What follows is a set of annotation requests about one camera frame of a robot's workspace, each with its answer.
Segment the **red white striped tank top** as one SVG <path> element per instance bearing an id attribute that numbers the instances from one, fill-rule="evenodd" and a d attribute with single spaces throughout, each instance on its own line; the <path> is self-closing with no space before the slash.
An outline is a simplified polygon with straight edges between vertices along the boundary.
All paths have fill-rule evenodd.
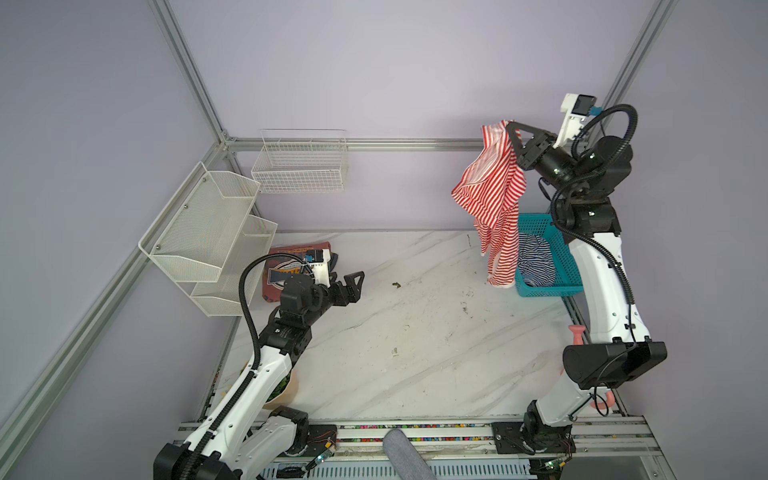
<path id="1" fill-rule="evenodd" d="M 487 282 L 511 288 L 519 257 L 519 202 L 527 181 L 511 141 L 508 122 L 482 128 L 483 149 L 464 170 L 451 196 L 472 218 L 487 261 Z"/>

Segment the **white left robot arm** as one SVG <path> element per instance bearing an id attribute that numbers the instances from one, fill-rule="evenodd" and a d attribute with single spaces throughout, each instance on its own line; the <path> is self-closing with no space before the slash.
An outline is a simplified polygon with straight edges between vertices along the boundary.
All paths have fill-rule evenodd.
<path id="1" fill-rule="evenodd" d="M 308 444 L 308 415 L 278 407 L 253 432 L 254 421 L 270 395 L 293 371 L 312 339 L 312 326 L 332 307 L 346 307 L 362 296 L 365 274 L 339 278 L 332 252 L 310 250 L 294 255 L 300 265 L 283 285 L 278 306 L 258 330 L 246 285 L 251 272 L 270 260 L 263 255 L 247 264 L 238 281 L 238 298 L 253 353 L 233 388 L 186 440 L 166 444 L 156 456 L 155 479 L 257 479 L 283 453 L 296 455 Z"/>

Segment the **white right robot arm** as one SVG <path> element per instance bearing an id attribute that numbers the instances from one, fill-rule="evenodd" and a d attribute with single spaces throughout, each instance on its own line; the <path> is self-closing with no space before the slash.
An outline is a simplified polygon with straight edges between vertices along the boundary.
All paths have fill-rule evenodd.
<path id="1" fill-rule="evenodd" d="M 606 136 L 587 151 L 566 152 L 554 134 L 519 122 L 506 130 L 524 170 L 555 187 L 552 225 L 563 235 L 583 284 L 589 338 L 562 354 L 563 372 L 551 390 L 532 401 L 518 431 L 497 430 L 500 448 L 514 453 L 565 453 L 573 422 L 586 407 L 608 414 L 608 393 L 667 357 L 639 314 L 622 257 L 621 227 L 610 195 L 631 173 L 626 136 Z"/>

